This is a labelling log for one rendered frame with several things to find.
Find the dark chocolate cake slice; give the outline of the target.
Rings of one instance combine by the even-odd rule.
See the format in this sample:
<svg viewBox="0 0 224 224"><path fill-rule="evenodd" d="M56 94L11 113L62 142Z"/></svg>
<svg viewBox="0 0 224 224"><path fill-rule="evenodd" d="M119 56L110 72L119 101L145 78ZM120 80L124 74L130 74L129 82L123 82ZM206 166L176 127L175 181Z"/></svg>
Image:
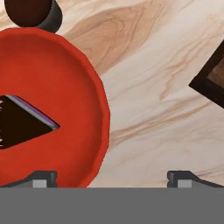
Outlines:
<svg viewBox="0 0 224 224"><path fill-rule="evenodd" d="M60 126L14 94L0 95L0 150L40 137Z"/></svg>

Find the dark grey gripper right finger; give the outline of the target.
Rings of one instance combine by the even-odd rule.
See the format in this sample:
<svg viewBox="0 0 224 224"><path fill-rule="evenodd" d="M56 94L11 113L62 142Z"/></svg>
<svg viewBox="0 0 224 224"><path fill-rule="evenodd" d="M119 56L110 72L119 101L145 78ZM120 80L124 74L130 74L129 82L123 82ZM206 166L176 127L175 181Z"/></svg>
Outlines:
<svg viewBox="0 0 224 224"><path fill-rule="evenodd" d="M201 179L191 171L168 171L167 179L168 188L221 188L221 185Z"/></svg>

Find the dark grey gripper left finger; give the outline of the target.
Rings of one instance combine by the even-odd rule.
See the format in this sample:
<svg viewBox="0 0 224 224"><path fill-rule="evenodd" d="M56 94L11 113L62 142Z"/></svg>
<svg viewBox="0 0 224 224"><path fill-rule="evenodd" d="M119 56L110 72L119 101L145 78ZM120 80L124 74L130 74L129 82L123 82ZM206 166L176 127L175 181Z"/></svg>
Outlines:
<svg viewBox="0 0 224 224"><path fill-rule="evenodd" d="M11 182L4 187L19 188L56 188L58 174L56 171L34 171L24 179Z"/></svg>

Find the dark brown wooden tray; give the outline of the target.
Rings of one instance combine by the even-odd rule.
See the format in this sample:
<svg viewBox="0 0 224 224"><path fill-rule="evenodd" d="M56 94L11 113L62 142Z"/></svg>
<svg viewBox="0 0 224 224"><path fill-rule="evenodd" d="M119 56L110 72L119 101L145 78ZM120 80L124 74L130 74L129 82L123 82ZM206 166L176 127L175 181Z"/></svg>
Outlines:
<svg viewBox="0 0 224 224"><path fill-rule="evenodd" d="M192 79L189 87L224 109L224 40Z"/></svg>

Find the red bowl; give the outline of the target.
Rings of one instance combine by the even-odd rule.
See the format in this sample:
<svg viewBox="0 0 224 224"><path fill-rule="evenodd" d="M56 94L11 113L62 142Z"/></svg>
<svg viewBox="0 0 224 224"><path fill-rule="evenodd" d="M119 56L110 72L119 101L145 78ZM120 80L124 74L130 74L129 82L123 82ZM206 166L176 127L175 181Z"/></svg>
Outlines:
<svg viewBox="0 0 224 224"><path fill-rule="evenodd" d="M0 31L0 95L17 95L59 128L0 150L0 185L36 170L60 187L86 187L109 147L110 112L88 58L60 35L37 28Z"/></svg>

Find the chocolate cupcake in dark wrapper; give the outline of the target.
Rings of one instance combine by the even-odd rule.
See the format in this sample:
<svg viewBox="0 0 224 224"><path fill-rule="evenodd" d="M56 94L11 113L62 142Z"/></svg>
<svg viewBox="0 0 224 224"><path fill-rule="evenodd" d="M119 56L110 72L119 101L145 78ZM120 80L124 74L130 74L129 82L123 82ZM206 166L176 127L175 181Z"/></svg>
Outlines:
<svg viewBox="0 0 224 224"><path fill-rule="evenodd" d="M35 27L56 33L63 14L56 0L4 0L10 20L19 27Z"/></svg>

